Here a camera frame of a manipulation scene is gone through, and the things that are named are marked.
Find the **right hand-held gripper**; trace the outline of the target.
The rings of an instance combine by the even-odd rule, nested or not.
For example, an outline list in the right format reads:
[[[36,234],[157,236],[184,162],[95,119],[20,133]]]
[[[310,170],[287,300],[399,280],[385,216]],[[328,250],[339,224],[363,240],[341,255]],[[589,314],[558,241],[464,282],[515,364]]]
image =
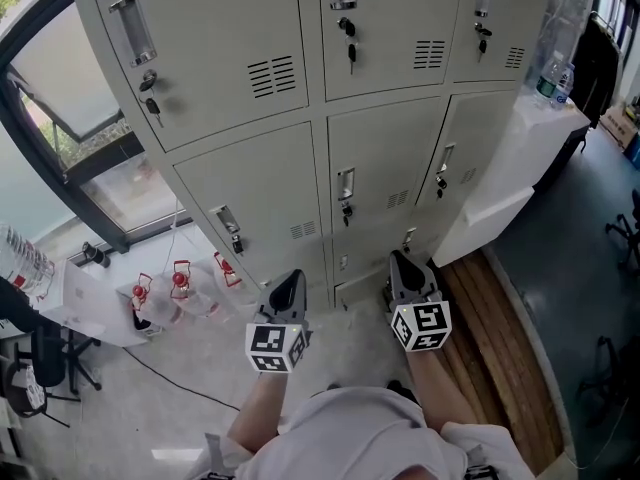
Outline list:
[[[407,353],[440,349],[452,332],[452,318],[433,271],[399,250],[391,252],[389,265],[386,317],[393,335]],[[427,295],[407,299],[406,294]]]

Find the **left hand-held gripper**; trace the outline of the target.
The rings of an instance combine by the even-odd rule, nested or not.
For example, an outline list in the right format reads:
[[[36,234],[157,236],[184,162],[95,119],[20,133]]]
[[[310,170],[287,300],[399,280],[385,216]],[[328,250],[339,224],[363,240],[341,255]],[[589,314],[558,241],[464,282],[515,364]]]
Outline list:
[[[269,314],[286,313],[288,316]],[[307,280],[301,269],[286,272],[260,294],[258,311],[246,325],[245,354],[261,373],[292,373],[309,347],[312,332],[306,320]]]

